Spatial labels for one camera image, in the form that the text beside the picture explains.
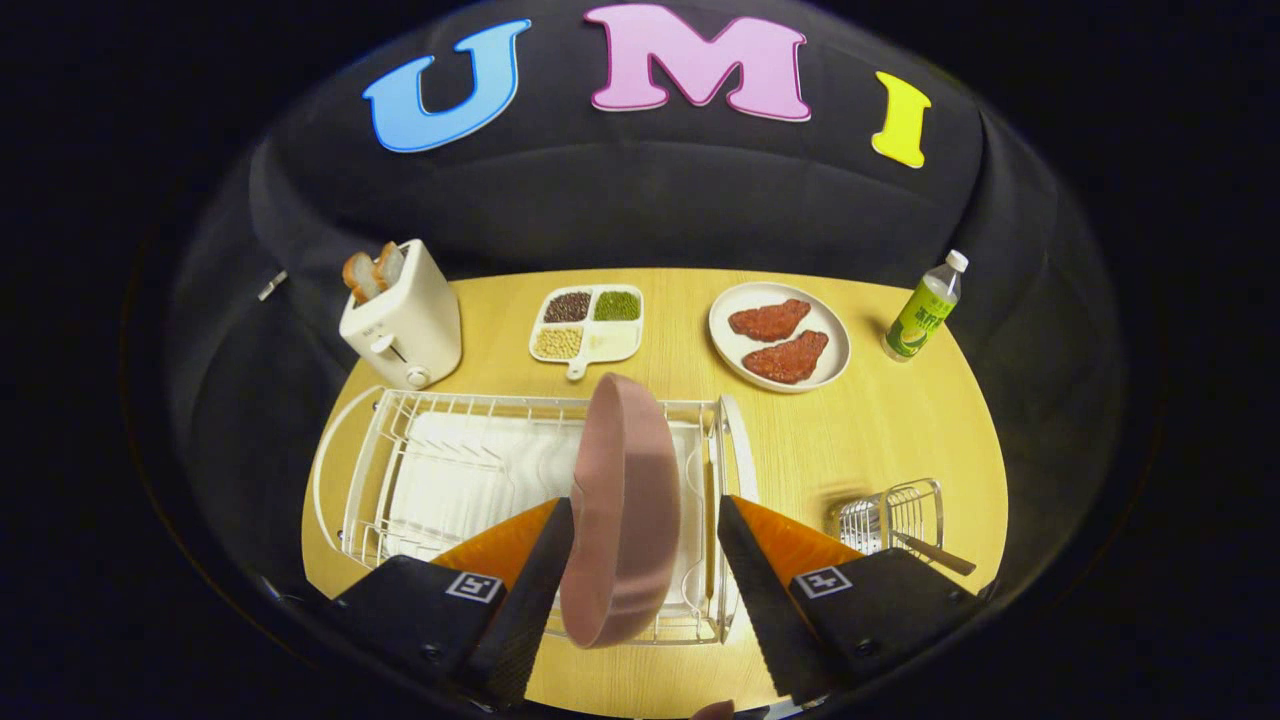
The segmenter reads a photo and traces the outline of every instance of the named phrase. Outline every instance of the bottle cap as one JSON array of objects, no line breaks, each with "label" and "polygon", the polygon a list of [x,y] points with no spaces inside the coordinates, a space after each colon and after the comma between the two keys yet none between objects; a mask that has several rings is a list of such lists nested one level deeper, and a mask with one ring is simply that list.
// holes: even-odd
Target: bottle cap
[{"label": "bottle cap", "polygon": [[947,252],[947,265],[955,268],[957,273],[963,273],[964,269],[969,266],[969,259],[959,251],[952,250],[951,252]]}]

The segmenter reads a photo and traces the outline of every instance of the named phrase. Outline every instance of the yellow letter i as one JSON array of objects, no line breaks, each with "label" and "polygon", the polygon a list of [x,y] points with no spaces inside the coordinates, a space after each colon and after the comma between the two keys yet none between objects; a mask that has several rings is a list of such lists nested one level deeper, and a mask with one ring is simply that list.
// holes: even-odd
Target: yellow letter i
[{"label": "yellow letter i", "polygon": [[924,128],[924,109],[932,102],[914,86],[888,73],[877,72],[876,79],[888,91],[888,110],[884,113],[884,129],[872,136],[872,147],[909,168],[923,168],[920,132]]}]

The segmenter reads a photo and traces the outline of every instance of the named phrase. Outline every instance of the toaster knob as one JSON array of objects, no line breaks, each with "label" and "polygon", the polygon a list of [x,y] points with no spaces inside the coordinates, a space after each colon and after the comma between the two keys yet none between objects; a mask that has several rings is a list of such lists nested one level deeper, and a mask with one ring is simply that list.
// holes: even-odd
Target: toaster knob
[{"label": "toaster knob", "polygon": [[408,384],[411,387],[420,388],[420,387],[426,387],[426,383],[428,380],[431,379],[431,375],[430,373],[426,372],[426,368],[410,368],[408,373],[404,374],[404,379],[408,380]]}]

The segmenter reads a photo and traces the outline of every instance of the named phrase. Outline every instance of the steak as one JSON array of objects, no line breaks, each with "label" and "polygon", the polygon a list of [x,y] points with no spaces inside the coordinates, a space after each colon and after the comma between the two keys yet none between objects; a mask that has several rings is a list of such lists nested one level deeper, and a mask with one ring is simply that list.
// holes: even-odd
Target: steak
[{"label": "steak", "polygon": [[782,305],[739,310],[728,316],[728,327],[751,340],[776,342],[796,332],[796,325],[809,314],[809,307],[803,300],[787,300]]},{"label": "steak", "polygon": [[748,354],[742,357],[742,365],[762,378],[796,384],[813,375],[818,368],[818,357],[829,340],[827,333],[805,331],[792,341]]}]

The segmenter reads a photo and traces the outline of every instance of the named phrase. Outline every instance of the pink bowl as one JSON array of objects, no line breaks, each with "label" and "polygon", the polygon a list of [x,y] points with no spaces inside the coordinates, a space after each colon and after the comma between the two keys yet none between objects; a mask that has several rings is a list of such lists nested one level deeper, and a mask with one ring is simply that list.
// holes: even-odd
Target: pink bowl
[{"label": "pink bowl", "polygon": [[584,648],[626,642],[662,609],[680,541],[671,427],[644,386],[607,373],[591,395],[570,491],[564,630]]}]

